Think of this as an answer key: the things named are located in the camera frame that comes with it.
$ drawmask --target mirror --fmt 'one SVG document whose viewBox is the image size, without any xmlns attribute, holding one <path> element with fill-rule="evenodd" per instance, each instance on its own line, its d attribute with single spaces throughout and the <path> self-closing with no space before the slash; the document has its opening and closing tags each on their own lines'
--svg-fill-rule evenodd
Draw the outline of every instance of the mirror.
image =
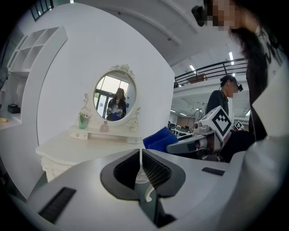
<svg viewBox="0 0 289 231">
<path fill-rule="evenodd" d="M 94 91 L 94 106 L 98 114 L 108 121 L 127 116 L 135 103 L 135 83 L 129 74 L 119 70 L 102 76 Z"/>
</svg>

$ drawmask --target man in black shirt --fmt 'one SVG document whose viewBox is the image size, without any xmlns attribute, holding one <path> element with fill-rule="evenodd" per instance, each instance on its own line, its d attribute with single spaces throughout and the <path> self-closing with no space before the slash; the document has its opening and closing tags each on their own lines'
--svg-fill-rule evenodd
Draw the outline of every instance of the man in black shirt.
<svg viewBox="0 0 289 231">
<path fill-rule="evenodd" d="M 233 93 L 239 91 L 238 83 L 232 75 L 228 74 L 221 78 L 221 88 L 221 90 L 213 91 L 211 94 L 206 113 L 218 106 L 222 106 L 227 115 L 229 115 L 228 97 L 233 97 Z"/>
</svg>

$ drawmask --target ceiling light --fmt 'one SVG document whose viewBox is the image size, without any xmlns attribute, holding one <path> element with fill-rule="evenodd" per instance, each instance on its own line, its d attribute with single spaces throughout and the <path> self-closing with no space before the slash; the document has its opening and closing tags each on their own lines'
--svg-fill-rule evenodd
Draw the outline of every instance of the ceiling light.
<svg viewBox="0 0 289 231">
<path fill-rule="evenodd" d="M 190 68 L 191 68 L 192 70 L 195 70 L 195 68 L 194 68 L 192 65 L 190 66 Z M 195 72 L 195 74 L 196 74 L 196 72 Z"/>
<path fill-rule="evenodd" d="M 231 60 L 234 60 L 232 52 L 229 52 L 229 56 Z"/>
</svg>

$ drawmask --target black box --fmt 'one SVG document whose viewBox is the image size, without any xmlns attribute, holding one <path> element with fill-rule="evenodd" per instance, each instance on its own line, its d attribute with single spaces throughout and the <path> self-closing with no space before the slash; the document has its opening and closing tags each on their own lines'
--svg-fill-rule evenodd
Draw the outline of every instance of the black box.
<svg viewBox="0 0 289 231">
<path fill-rule="evenodd" d="M 10 105 L 8 105 L 8 111 L 11 114 L 20 113 L 20 107 L 18 107 L 17 104 L 10 104 Z"/>
</svg>

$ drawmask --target bottle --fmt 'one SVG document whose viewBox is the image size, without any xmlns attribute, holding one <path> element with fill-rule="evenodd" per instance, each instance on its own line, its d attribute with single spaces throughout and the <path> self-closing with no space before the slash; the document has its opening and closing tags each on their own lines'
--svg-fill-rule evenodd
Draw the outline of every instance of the bottle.
<svg viewBox="0 0 289 231">
<path fill-rule="evenodd" d="M 107 120 L 104 121 L 103 125 L 100 127 L 100 132 L 108 132 L 109 126 L 107 125 Z"/>
</svg>

